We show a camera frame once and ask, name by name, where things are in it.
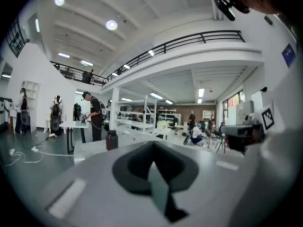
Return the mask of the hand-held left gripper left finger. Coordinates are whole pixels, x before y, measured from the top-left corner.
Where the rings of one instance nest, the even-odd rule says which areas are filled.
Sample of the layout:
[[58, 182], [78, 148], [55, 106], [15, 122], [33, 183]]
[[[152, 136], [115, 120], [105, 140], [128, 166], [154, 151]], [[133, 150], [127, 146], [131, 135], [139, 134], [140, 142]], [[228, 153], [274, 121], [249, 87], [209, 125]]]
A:
[[127, 192], [137, 195], [150, 195], [152, 193], [148, 174], [154, 161], [153, 145], [153, 141], [148, 141], [114, 162], [113, 176]]

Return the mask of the black backpack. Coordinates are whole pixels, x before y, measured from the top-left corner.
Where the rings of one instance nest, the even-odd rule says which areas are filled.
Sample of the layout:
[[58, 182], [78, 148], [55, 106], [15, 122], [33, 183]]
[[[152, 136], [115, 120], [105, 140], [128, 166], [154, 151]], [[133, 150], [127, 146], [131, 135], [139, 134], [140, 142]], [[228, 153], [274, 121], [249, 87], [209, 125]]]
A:
[[102, 120], [105, 120], [107, 116], [107, 109], [102, 102], [99, 102], [99, 106], [100, 106]]

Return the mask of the white wall shelf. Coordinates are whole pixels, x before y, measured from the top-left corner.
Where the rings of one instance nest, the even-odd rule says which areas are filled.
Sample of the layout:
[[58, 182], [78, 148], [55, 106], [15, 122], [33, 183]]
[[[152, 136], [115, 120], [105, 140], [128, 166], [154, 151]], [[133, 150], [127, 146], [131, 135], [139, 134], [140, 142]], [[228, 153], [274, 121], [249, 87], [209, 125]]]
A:
[[27, 94], [27, 125], [30, 127], [30, 131], [34, 132], [37, 129], [37, 101], [40, 90], [40, 84], [25, 80], [23, 81], [22, 86]]

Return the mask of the blue wall sign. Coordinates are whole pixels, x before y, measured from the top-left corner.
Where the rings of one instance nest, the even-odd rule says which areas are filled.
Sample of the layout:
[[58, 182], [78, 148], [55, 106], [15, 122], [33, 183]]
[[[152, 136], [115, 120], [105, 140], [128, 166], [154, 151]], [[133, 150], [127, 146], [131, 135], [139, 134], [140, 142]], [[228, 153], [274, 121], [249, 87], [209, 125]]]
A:
[[282, 51], [282, 56], [288, 68], [291, 67], [292, 63], [296, 59], [296, 53], [293, 47], [288, 44], [286, 48]]

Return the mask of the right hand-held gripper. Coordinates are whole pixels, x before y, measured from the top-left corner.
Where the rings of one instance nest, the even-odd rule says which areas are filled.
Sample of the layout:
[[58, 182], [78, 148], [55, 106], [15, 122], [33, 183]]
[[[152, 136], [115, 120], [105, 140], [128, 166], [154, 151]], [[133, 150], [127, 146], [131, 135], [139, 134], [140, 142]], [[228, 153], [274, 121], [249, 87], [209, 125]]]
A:
[[264, 141], [267, 132], [274, 125], [272, 110], [270, 106], [266, 106], [254, 109], [242, 125], [223, 126], [222, 133], [228, 148], [245, 154], [248, 146]]

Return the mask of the white cabinet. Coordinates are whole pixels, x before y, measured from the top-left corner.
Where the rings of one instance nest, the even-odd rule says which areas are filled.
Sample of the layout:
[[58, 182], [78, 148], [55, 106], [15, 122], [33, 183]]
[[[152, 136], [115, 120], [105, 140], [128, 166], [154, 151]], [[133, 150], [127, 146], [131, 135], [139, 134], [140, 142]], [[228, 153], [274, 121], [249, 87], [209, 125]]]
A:
[[227, 125], [242, 125], [245, 118], [254, 112], [254, 103], [252, 100], [239, 103], [228, 109]]

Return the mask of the black grid window frame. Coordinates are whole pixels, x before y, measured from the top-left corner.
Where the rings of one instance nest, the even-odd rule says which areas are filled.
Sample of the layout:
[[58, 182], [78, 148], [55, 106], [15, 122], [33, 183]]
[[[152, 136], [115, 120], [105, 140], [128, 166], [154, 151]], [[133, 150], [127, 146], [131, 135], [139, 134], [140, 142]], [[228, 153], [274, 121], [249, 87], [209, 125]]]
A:
[[9, 27], [6, 33], [6, 41], [16, 58], [20, 55], [25, 44], [30, 42], [24, 28], [19, 24], [18, 17], [14, 19], [13, 23]]

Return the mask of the white machine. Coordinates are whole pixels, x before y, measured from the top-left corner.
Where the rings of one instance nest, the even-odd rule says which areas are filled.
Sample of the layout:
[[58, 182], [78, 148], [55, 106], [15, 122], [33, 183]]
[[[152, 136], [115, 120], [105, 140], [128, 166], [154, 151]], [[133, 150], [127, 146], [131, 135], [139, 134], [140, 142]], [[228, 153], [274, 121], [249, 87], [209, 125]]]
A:
[[0, 128], [7, 126], [10, 118], [10, 111], [13, 109], [13, 100], [0, 96]]

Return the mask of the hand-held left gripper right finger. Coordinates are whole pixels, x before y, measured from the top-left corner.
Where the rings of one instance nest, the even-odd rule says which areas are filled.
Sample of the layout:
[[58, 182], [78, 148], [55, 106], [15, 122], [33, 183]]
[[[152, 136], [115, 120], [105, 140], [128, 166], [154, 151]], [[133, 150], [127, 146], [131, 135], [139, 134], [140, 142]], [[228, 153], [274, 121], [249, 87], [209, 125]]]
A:
[[169, 222], [179, 221], [188, 214], [177, 207], [173, 194], [192, 185], [198, 175], [198, 164], [160, 143], [153, 145], [153, 163], [153, 202]]

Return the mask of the black balcony railing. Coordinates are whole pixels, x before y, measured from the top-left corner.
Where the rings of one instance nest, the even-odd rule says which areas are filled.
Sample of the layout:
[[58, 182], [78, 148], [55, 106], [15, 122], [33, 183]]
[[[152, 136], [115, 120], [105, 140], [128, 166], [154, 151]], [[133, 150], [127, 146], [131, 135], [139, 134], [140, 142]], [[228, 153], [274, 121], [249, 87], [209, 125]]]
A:
[[[78, 82], [82, 82], [82, 73], [84, 70], [77, 69], [68, 65], [50, 61], [50, 63], [66, 78]], [[93, 74], [90, 85], [103, 86], [107, 83], [107, 79]]]

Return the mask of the white table with black legs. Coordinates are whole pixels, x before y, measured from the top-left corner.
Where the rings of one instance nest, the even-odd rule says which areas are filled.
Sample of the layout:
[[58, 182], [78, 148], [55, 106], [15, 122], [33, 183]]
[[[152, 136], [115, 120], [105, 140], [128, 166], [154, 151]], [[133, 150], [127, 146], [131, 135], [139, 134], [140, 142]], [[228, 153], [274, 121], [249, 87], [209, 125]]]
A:
[[67, 153], [71, 154], [74, 152], [74, 146], [72, 142], [72, 133], [74, 129], [80, 129], [82, 143], [86, 142], [84, 130], [88, 128], [88, 123], [86, 121], [67, 121], [59, 125], [66, 129], [66, 143], [67, 143]]

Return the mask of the white shelving rack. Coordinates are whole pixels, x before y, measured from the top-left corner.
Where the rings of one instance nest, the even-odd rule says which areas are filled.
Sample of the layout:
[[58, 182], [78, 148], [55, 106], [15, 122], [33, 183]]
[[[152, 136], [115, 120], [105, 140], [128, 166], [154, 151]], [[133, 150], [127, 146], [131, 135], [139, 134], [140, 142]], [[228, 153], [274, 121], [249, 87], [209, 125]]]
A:
[[116, 103], [115, 123], [127, 128], [152, 132], [156, 128], [157, 100], [144, 99], [132, 100], [121, 98]]

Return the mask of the person's white shirt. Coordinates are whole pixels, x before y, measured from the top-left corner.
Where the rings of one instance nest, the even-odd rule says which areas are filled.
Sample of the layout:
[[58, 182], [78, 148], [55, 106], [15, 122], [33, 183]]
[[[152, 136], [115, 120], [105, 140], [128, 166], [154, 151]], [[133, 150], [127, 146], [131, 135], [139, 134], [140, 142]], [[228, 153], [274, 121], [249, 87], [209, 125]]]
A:
[[285, 128], [261, 144], [255, 173], [228, 227], [303, 227], [303, 50], [273, 101]]

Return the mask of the long curved black railing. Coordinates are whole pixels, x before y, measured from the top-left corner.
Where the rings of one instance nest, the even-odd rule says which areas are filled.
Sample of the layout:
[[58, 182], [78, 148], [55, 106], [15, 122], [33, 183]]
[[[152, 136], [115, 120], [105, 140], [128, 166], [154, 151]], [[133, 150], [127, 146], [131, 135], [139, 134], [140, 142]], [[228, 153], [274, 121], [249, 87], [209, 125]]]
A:
[[112, 72], [103, 80], [103, 85], [109, 83], [114, 78], [120, 76], [121, 74], [129, 71], [130, 69], [147, 62], [151, 58], [166, 54], [174, 49], [185, 47], [192, 44], [206, 44], [210, 42], [222, 42], [222, 41], [232, 41], [232, 42], [245, 42], [241, 31], [239, 30], [214, 30], [207, 32], [200, 32], [190, 35], [185, 35], [165, 43], [159, 44], [153, 48], [146, 50], [145, 52], [137, 55], [128, 62], [121, 65], [118, 69]]

